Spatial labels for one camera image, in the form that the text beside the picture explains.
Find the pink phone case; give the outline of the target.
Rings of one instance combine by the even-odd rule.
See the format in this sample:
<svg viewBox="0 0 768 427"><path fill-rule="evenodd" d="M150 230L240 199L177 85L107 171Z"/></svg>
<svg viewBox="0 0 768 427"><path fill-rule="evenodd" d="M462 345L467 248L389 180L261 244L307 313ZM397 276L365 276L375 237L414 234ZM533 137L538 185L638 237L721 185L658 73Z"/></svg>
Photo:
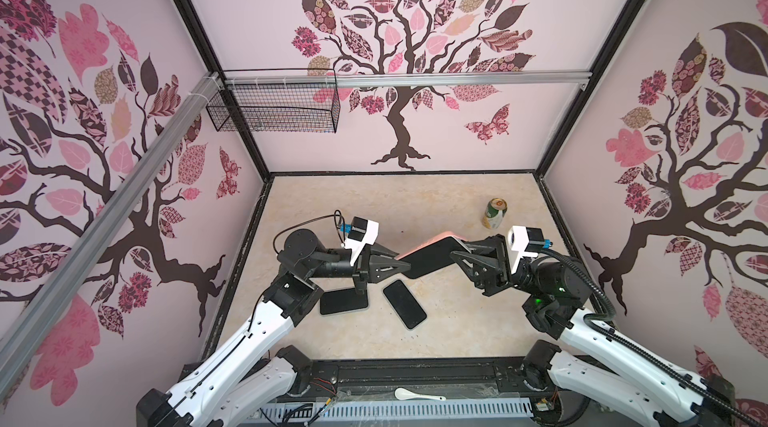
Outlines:
<svg viewBox="0 0 768 427"><path fill-rule="evenodd" d="M404 260L404 258L407 257L408 255L411 255L411 254L415 253L416 251L419 251L419 250L421 250L423 248L426 248L426 247L428 247L430 245L433 245L433 244L441 241L444 238L454 238L454 239L456 239L459 242L466 241L466 238L461 237L458 234L455 234L454 232L451 232L451 231L442 232L442 233L437 234L436 236L434 236L434 237L424 241L423 243L413 247L412 249L410 249L410 250L408 250L408 251L406 251L404 253L399 254L396 257L396 260Z"/></svg>

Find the black smartphone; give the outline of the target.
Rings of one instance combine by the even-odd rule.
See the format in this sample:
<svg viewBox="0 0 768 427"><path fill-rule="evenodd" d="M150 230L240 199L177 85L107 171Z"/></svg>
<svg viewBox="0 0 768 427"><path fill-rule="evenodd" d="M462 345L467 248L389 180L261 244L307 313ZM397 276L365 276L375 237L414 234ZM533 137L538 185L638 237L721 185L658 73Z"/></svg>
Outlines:
<svg viewBox="0 0 768 427"><path fill-rule="evenodd" d="M459 242L454 238L444 238L401 260L411 266L410 271L403 273L403 275L409 279L418 279L453 265L454 262L449 256L452 251L469 253L463 242Z"/></svg>

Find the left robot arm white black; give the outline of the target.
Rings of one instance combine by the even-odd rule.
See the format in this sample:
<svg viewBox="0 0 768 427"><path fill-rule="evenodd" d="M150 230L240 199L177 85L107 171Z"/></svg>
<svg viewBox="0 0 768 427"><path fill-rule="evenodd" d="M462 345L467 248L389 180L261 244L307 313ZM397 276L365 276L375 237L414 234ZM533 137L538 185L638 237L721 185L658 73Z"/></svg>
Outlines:
<svg viewBox="0 0 768 427"><path fill-rule="evenodd" d="M215 353L168 391L148 391L137 403L139 426L237 426L269 401L303 389L310 360L294 347L253 367L314 309L323 290L317 278L350 278L359 294L370 283L409 270L397 253L376 241L379 225L357 219L338 249L325 247L309 229L285 239L279 274L258 298L250 317Z"/></svg>

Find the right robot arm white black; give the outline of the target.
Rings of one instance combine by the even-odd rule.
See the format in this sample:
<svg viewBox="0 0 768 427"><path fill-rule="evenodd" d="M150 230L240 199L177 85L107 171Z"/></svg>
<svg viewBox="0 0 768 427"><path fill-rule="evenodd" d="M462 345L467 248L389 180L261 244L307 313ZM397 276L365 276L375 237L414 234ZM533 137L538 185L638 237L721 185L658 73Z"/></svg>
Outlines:
<svg viewBox="0 0 768 427"><path fill-rule="evenodd" d="M740 422L729 382L676 366L620 333L605 293L548 241L497 235L449 256L486 296L508 288L528 293L525 317L549 337L531 348L521 367L530 388L573 391L642 426Z"/></svg>

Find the black phone white case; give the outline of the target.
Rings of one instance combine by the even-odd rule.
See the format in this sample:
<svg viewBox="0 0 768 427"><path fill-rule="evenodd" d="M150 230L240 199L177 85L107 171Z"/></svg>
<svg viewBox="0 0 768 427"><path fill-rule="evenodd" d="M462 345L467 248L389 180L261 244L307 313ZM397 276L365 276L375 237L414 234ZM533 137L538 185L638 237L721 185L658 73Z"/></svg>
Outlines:
<svg viewBox="0 0 768 427"><path fill-rule="evenodd" d="M354 288L324 292L320 299L320 315L330 316L367 309L366 292L358 293Z"/></svg>

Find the black phone clear case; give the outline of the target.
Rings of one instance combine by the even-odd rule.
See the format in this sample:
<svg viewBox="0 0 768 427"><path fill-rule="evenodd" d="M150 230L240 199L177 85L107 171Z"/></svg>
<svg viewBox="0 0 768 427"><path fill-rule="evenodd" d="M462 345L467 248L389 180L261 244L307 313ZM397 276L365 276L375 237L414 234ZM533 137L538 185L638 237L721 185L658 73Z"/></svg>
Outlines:
<svg viewBox="0 0 768 427"><path fill-rule="evenodd" d="M426 312L403 281L396 280L382 292L408 330L415 329L427 319Z"/></svg>

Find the green beverage can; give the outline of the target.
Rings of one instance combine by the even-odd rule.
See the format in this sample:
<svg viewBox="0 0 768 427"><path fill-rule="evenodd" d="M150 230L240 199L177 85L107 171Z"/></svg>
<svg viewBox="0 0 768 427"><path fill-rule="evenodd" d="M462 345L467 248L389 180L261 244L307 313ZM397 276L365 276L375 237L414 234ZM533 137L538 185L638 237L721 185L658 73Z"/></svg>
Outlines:
<svg viewBox="0 0 768 427"><path fill-rule="evenodd" d="M482 217L482 225L489 230L498 229L504 220L507 210L508 205L504 199L491 199L486 205Z"/></svg>

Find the white plastic spoon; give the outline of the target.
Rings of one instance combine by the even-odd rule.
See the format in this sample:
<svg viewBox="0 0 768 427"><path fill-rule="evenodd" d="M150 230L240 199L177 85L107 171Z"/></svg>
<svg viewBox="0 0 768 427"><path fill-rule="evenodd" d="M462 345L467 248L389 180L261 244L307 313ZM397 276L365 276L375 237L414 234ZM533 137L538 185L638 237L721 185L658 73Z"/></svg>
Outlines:
<svg viewBox="0 0 768 427"><path fill-rule="evenodd" d="M438 401L438 402L447 401L447 398L442 395L416 393L403 387L396 388L394 391L394 395L395 395L395 398L400 401L409 401L409 400L430 400L430 401Z"/></svg>

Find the aluminium bar back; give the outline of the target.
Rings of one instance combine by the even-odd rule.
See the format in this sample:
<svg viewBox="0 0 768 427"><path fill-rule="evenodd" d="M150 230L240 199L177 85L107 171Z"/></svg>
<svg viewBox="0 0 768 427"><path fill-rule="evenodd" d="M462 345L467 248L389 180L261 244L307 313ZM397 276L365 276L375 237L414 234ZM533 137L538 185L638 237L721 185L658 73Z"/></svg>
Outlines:
<svg viewBox="0 0 768 427"><path fill-rule="evenodd" d="M577 84L587 85L592 74L588 71L520 71L470 72L442 74L384 74L384 75L271 75L256 76L256 71L228 73L225 84L240 86L278 86L311 88L378 88L378 87L438 87L475 85L532 85Z"/></svg>

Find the aluminium bar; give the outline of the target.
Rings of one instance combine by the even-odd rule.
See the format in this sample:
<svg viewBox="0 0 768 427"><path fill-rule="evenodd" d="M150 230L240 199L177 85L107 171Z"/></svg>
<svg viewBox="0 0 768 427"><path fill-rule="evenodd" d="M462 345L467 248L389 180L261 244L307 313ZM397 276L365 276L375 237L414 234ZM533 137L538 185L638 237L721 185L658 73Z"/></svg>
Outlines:
<svg viewBox="0 0 768 427"><path fill-rule="evenodd" d="M384 75L271 75L256 76L256 71L228 73L225 84L240 86L278 86L311 88L378 88L378 87L438 87L475 85L532 85L577 84L587 85L592 74L588 71L520 71L470 72L442 74L384 74Z"/></svg>
<svg viewBox="0 0 768 427"><path fill-rule="evenodd" d="M220 75L208 72L188 93L181 111L138 161L106 203L105 209L72 247L52 277L30 301L1 340L1 394L6 395L54 324L63 315L87 275L98 264L142 195L157 177L193 121L221 87Z"/></svg>

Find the aluminium bar left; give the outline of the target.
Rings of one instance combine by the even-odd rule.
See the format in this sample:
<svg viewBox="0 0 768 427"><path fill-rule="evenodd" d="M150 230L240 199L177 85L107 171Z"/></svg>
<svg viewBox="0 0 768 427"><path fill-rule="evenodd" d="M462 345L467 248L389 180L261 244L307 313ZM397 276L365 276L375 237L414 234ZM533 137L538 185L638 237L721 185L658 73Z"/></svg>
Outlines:
<svg viewBox="0 0 768 427"><path fill-rule="evenodd" d="M30 301L1 340L1 394L6 395L54 324L63 315L87 275L98 264L142 195L157 177L193 121L221 87L220 75L208 72L188 93L181 111L138 161L106 203L105 209L72 247L52 277Z"/></svg>

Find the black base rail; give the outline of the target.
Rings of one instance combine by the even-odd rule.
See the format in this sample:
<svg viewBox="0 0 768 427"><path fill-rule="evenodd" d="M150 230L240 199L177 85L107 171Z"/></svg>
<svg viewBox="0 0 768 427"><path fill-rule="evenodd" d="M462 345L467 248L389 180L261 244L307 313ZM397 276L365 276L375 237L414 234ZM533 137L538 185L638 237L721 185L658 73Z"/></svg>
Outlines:
<svg viewBox="0 0 768 427"><path fill-rule="evenodd" d="M309 401L325 395L342 400L392 395L399 387L461 392L483 387L492 390L491 396L548 401L558 410L566 391L537 374L533 362L523 357L311 360L292 346L258 360L232 380L226 387L222 378L210 376L190 393L191 400L207 402L194 412L196 418L248 416L275 399Z"/></svg>

